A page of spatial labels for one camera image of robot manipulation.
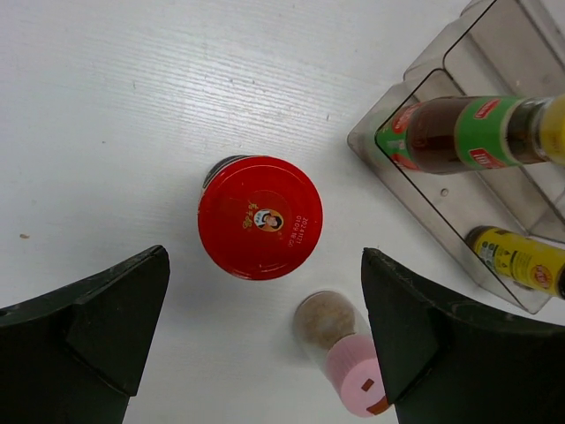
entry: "red label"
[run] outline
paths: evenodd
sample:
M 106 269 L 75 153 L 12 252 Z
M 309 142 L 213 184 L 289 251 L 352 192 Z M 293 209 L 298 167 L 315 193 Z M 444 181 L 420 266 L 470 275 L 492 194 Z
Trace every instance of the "red label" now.
M 499 161 L 483 148 L 475 148 L 473 150 L 469 150 L 469 155 L 471 155 L 476 163 L 488 170 L 497 170 L 499 168 L 507 167 L 504 162 Z
M 475 119 L 486 119 L 499 104 L 501 104 L 501 99 L 492 99 L 486 102 L 479 110 L 477 110 Z
M 419 170 L 419 167 L 413 161 L 399 153 L 394 153 L 390 158 L 402 170 Z
M 531 271 L 533 279 L 538 282 L 538 284 L 544 289 L 549 289 L 552 283 L 552 276 L 549 269 L 543 265 L 536 265 Z
M 403 112 L 397 113 L 395 119 L 392 121 L 392 132 L 395 134 L 404 133 L 408 129 L 412 115 L 419 107 L 420 103 L 413 104 Z

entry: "red lid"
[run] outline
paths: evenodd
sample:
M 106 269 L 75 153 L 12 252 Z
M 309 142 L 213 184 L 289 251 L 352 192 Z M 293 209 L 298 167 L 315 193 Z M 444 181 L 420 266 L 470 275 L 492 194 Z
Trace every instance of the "red lid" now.
M 318 243 L 320 196 L 296 166 L 269 156 L 229 163 L 200 199 L 198 227 L 214 262 L 249 280 L 298 268 Z

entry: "clear plastic organizer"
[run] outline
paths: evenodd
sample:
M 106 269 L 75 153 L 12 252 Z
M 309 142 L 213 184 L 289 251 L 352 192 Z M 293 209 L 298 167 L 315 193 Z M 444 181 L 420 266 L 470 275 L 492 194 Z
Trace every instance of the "clear plastic organizer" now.
M 495 276 L 465 245 L 478 225 L 565 242 L 565 170 L 550 163 L 449 176 L 402 171 L 375 133 L 406 104 L 446 95 L 565 93 L 565 39 L 539 0 L 478 0 L 365 115 L 348 144 L 472 279 L 535 314 L 549 300 Z

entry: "pink lid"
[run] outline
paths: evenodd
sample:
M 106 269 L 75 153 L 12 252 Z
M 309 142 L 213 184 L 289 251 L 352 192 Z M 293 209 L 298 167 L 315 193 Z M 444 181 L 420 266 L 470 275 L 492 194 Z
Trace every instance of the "pink lid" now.
M 358 417 L 373 417 L 389 407 L 371 336 L 347 336 L 326 358 L 326 375 L 345 407 Z

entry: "white table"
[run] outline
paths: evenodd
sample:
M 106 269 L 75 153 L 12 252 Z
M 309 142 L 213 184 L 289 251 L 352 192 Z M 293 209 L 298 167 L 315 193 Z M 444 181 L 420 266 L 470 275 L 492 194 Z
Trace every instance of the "white table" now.
M 516 311 L 476 288 L 345 145 L 466 3 L 0 1 L 0 306 L 163 244 L 169 291 L 125 423 L 358 422 L 294 345 L 290 318 L 325 288 L 362 309 L 364 246 Z M 295 163 L 324 202 L 319 247 L 277 281 L 226 275 L 198 237 L 207 169 L 241 153 Z M 552 301 L 538 318 L 562 316 Z

